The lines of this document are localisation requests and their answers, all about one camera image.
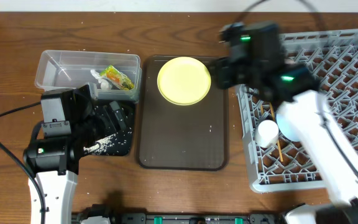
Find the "white tissue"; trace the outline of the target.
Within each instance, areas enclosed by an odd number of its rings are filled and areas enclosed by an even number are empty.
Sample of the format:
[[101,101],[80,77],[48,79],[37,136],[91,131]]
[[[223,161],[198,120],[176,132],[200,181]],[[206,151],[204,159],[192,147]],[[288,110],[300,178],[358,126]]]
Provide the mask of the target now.
[[96,70],[90,70],[92,76],[97,79],[98,83],[102,90],[111,90],[112,82],[109,81],[106,77],[102,77]]

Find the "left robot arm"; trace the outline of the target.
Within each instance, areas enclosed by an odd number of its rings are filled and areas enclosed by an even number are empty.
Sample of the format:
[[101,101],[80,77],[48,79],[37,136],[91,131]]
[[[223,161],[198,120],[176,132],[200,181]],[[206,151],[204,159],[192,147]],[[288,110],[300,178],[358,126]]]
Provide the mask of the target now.
[[71,223],[80,159],[125,156],[132,147],[135,104],[94,100],[88,87],[46,91],[43,121],[24,150],[31,196],[31,223]]

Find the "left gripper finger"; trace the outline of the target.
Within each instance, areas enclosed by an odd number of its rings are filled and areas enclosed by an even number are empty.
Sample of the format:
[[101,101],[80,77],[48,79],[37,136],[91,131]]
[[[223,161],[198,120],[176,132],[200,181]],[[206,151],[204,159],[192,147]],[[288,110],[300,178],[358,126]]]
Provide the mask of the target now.
[[117,129],[112,121],[111,114],[108,110],[108,107],[106,105],[102,106],[100,108],[100,118],[104,123],[104,126],[106,128],[106,134],[111,135],[117,133]]
[[121,130],[127,129],[128,128],[127,116],[123,108],[120,106],[120,104],[117,101],[112,101],[109,105],[113,110],[113,113],[117,119],[120,129]]

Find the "pile of rice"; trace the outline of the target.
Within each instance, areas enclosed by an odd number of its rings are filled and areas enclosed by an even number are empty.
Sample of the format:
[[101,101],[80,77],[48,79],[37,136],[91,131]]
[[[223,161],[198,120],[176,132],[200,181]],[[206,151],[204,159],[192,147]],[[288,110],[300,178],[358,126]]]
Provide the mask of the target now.
[[84,148],[84,156],[126,156],[132,147],[133,128],[120,130]]

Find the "light blue bowl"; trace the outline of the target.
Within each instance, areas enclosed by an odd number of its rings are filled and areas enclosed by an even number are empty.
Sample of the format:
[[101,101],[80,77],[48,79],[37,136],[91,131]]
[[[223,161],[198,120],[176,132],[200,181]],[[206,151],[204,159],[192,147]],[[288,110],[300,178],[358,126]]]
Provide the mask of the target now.
[[295,130],[290,126],[290,122],[281,114],[276,114],[276,122],[281,133],[290,141],[299,142],[300,139],[297,136]]

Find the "grey dishwasher rack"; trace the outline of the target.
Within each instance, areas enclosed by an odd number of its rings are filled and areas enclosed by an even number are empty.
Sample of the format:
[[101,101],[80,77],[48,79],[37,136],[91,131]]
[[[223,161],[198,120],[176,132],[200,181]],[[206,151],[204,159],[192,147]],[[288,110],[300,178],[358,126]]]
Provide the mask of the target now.
[[[320,80],[333,115],[358,154],[358,29],[289,33],[281,36],[286,55],[304,63]],[[279,135],[283,162],[277,146],[260,147],[254,140],[258,124],[271,118],[268,103],[252,96],[253,89],[235,87],[242,121],[242,143],[249,186],[255,193],[319,189],[321,177],[298,142]],[[264,115],[260,115],[263,104]]]

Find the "green orange snack wrapper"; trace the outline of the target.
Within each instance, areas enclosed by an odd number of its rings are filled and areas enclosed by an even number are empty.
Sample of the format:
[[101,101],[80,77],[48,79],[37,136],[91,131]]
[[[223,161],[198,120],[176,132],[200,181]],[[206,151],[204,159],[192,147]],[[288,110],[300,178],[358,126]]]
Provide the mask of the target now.
[[109,65],[100,75],[111,80],[113,85],[120,90],[132,90],[134,88],[131,79],[112,65]]

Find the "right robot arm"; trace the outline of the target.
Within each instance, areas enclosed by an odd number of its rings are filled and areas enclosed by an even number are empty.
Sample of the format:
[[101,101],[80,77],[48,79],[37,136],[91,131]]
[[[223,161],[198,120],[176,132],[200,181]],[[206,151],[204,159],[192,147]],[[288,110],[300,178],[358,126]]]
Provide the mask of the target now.
[[243,84],[277,106],[294,130],[326,186],[330,204],[301,205],[282,215],[284,223],[358,223],[358,155],[332,116],[319,81],[302,63],[289,62],[271,21],[235,22],[220,31],[229,55],[209,71],[218,87]]

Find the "cream white cup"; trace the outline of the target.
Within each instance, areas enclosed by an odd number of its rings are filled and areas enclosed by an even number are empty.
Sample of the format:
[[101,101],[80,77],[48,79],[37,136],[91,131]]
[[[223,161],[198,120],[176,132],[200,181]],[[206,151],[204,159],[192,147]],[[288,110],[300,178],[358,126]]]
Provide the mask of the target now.
[[255,142],[263,148],[275,145],[278,141],[279,128],[272,120],[263,120],[255,129]]

